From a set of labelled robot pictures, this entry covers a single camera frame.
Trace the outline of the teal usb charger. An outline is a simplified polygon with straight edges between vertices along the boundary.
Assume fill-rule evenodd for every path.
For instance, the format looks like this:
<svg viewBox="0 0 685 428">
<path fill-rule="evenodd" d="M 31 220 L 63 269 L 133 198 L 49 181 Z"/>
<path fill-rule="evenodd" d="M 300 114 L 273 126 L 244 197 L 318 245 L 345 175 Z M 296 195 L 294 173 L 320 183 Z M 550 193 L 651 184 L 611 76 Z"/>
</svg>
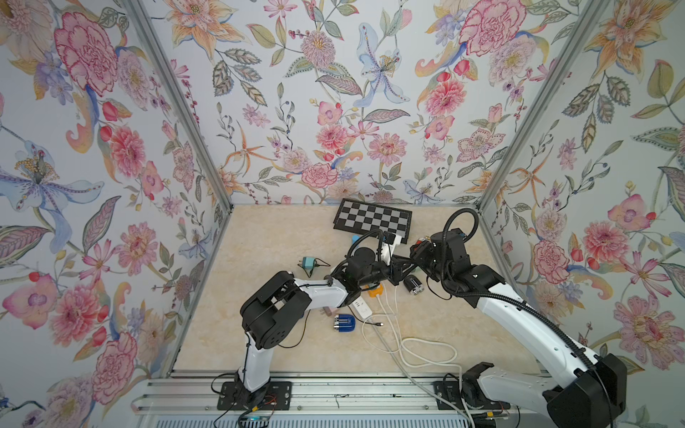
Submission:
<svg viewBox="0 0 685 428">
<path fill-rule="evenodd" d="M 318 266 L 317 259 L 314 257 L 303 257 L 299 266 L 309 274 Z"/>
</svg>

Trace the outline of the black silver chessboard box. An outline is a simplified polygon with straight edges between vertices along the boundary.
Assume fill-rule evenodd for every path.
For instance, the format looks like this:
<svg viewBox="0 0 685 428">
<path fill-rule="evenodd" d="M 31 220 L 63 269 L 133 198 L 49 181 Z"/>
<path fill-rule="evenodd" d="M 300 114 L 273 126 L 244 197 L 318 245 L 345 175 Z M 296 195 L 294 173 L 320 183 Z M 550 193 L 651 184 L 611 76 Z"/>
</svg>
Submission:
<svg viewBox="0 0 685 428">
<path fill-rule="evenodd" d="M 410 236 L 412 212 L 374 203 L 343 199 L 333 221 L 336 230 L 363 235 L 380 229 L 401 237 L 406 244 Z"/>
</svg>

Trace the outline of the white power strip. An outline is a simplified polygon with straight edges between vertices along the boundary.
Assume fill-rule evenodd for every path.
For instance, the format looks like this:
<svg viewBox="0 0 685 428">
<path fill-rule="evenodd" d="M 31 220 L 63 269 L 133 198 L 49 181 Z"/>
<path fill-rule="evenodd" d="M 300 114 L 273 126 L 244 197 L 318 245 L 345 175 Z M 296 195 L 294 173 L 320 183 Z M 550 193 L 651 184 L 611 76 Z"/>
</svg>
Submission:
<svg viewBox="0 0 685 428">
<path fill-rule="evenodd" d="M 369 307 L 363 297 L 358 297 L 353 303 L 357 315 L 364 321 L 373 316 L 373 310 Z"/>
</svg>

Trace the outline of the aluminium frame post left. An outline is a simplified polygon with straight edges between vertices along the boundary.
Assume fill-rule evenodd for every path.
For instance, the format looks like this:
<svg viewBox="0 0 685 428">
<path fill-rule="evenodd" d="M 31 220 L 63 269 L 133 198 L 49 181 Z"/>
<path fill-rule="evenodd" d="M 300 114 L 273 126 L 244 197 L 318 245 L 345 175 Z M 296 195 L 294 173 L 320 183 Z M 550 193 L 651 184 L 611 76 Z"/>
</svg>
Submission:
<svg viewBox="0 0 685 428">
<path fill-rule="evenodd" d="M 191 108 L 185 101 L 184 92 L 178 84 L 178 80 L 171 66 L 171 61 L 164 52 L 162 44 L 157 37 L 151 17 L 144 8 L 142 1 L 123 0 L 122 3 L 144 48 L 150 53 L 153 67 L 155 67 L 155 70 L 158 73 L 162 87 L 169 95 L 169 103 L 171 104 L 173 111 L 177 114 L 180 124 L 183 126 L 185 132 L 187 132 L 191 146 L 196 150 L 196 155 L 201 166 L 207 173 L 207 178 L 215 197 L 222 208 L 228 214 L 231 214 L 233 204 L 219 177 L 219 172 L 212 162 L 212 157 L 203 140 L 201 130 L 192 114 Z"/>
</svg>

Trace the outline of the orange power strip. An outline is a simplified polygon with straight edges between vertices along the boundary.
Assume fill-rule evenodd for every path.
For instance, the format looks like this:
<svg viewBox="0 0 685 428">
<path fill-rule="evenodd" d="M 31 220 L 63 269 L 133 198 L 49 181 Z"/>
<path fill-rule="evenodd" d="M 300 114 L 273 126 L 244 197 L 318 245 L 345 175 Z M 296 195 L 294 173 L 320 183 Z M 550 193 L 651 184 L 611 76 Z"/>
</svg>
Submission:
<svg viewBox="0 0 685 428">
<path fill-rule="evenodd" d="M 381 296 L 383 293 L 384 293 L 383 285 L 377 285 L 376 287 L 373 287 L 371 290 L 367 291 L 367 295 L 371 298 L 376 298 L 378 296 Z"/>
</svg>

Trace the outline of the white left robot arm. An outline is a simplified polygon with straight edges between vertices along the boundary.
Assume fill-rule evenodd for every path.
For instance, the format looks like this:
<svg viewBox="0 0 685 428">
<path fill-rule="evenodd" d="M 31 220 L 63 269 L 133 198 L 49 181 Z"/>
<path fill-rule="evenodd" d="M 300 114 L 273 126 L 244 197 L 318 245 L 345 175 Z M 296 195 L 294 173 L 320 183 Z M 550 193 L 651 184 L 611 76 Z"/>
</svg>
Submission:
<svg viewBox="0 0 685 428">
<path fill-rule="evenodd" d="M 279 271 L 240 308 L 246 351 L 234 381 L 221 395 L 228 409 L 251 410 L 268 395 L 274 351 L 312 310 L 353 304 L 383 281 L 399 285 L 417 265 L 411 259 L 361 247 L 323 280 L 302 280 Z"/>
</svg>

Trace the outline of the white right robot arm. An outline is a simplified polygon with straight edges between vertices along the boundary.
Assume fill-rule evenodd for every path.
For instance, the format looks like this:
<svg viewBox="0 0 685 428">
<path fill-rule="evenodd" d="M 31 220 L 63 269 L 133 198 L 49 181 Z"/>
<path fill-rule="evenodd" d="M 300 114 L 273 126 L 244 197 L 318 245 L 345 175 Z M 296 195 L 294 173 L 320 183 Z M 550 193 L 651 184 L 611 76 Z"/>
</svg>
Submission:
<svg viewBox="0 0 685 428">
<path fill-rule="evenodd" d="M 611 427 L 626 407 L 627 367 L 615 355 L 599 355 L 564 333 L 525 302 L 486 265 L 475 265 L 456 229 L 432 235 L 410 249 L 410 258 L 445 292 L 503 326 L 533 354 L 547 376 L 517 374 L 482 362 L 461 378 L 472 407 L 501 401 L 529 409 L 557 427 Z"/>
</svg>

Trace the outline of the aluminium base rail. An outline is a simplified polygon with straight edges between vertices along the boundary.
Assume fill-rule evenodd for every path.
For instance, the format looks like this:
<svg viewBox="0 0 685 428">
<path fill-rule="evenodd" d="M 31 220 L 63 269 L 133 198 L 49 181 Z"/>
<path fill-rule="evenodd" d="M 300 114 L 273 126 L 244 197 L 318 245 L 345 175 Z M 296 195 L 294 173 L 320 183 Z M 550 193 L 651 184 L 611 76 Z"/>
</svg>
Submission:
<svg viewBox="0 0 685 428">
<path fill-rule="evenodd" d="M 132 409 L 140 427 L 468 427 L 455 410 L 430 395 L 437 376 L 397 374 L 289 374 L 287 409 L 226 403 L 218 390 L 231 374 L 175 370 L 147 383 Z"/>
</svg>

